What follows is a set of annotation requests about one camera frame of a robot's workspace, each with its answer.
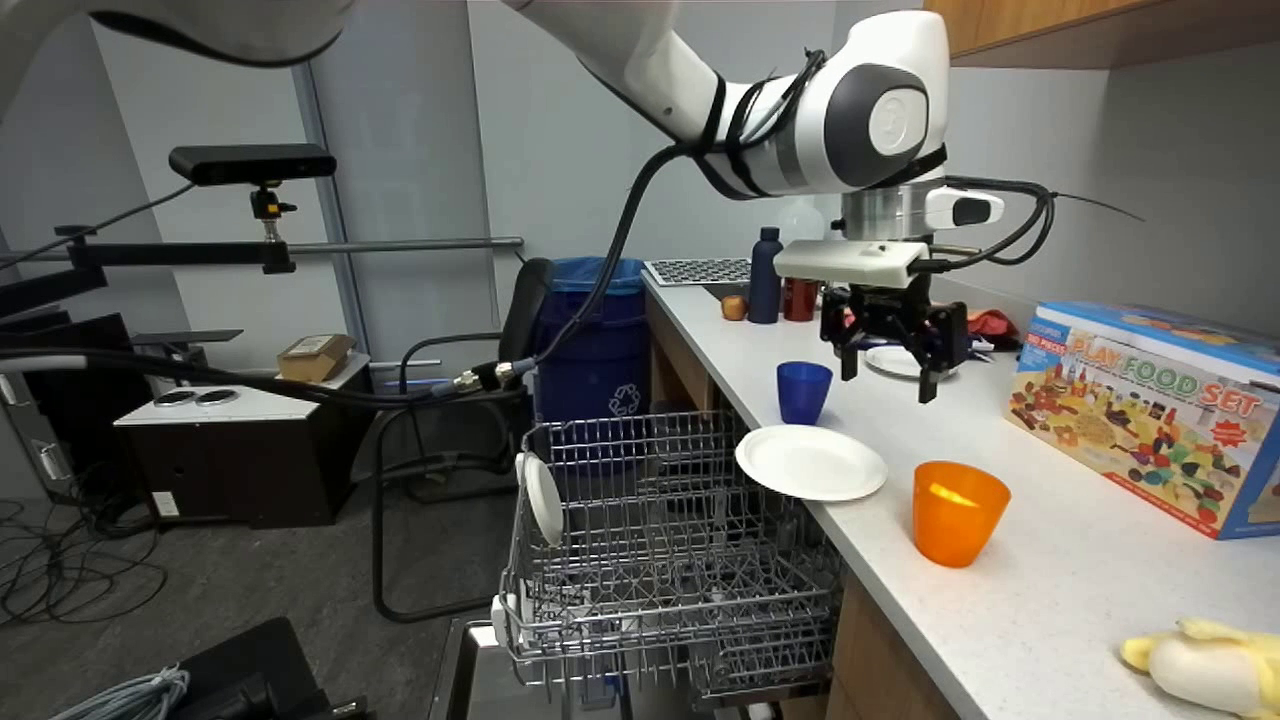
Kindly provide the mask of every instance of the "countertop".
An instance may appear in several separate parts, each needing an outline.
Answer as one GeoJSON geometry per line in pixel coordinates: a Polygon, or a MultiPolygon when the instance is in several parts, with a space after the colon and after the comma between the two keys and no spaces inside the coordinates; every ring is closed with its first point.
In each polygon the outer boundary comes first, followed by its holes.
{"type": "MultiPolygon", "coordinates": [[[[816,324],[726,324],[702,290],[652,296],[751,427],[780,424],[780,361],[837,370],[816,324]]],[[[931,404],[872,370],[837,382],[818,424],[874,449],[886,485],[857,504],[810,504],[818,530],[958,718],[1212,718],[1127,672],[1116,643],[1167,633],[1174,617],[1277,633],[1280,536],[1204,541],[1017,427],[999,414],[1007,385],[1011,358],[963,366],[931,404]],[[1011,490],[973,570],[938,570],[909,536],[918,460],[963,460],[1011,490]]]]}

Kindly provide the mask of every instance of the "paper plate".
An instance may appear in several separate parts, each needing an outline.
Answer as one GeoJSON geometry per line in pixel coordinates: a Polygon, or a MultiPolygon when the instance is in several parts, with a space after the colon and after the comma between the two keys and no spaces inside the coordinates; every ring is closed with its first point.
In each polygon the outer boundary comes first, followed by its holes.
{"type": "Polygon", "coordinates": [[[909,349],[899,343],[885,343],[885,349],[868,349],[865,366],[872,374],[896,375],[896,382],[918,382],[918,366],[909,349]]]}
{"type": "Polygon", "coordinates": [[[514,453],[514,479],[522,485],[522,495],[526,495],[535,530],[545,532],[545,541],[552,548],[560,548],[560,541],[564,541],[564,504],[560,504],[560,490],[557,490],[552,469],[533,453],[514,453]]]}
{"type": "Polygon", "coordinates": [[[868,443],[808,427],[808,424],[768,424],[735,443],[735,465],[764,490],[801,502],[858,502],[872,495],[886,469],[868,443]]]}

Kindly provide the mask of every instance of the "toy box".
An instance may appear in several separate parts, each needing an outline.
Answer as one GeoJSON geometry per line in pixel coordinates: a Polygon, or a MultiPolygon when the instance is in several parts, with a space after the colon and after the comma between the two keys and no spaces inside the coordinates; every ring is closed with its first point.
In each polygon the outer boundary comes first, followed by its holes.
{"type": "Polygon", "coordinates": [[[1204,536],[1277,536],[1277,349],[1154,309],[1038,303],[1007,414],[1204,536]]]}

